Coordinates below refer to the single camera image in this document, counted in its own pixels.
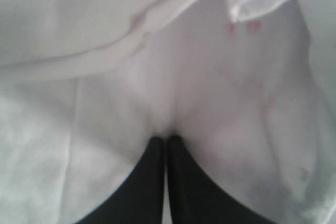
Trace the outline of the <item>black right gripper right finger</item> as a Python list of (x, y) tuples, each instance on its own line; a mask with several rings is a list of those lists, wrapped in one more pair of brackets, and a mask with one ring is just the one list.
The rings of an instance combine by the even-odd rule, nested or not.
[(180, 136), (167, 140), (167, 187), (173, 223), (267, 223), (220, 189), (200, 168)]

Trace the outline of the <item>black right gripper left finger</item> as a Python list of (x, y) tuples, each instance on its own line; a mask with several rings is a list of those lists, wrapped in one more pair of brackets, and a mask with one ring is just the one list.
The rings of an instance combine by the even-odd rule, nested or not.
[(162, 222), (164, 142), (153, 137), (133, 171), (100, 206), (78, 223), (156, 224)]

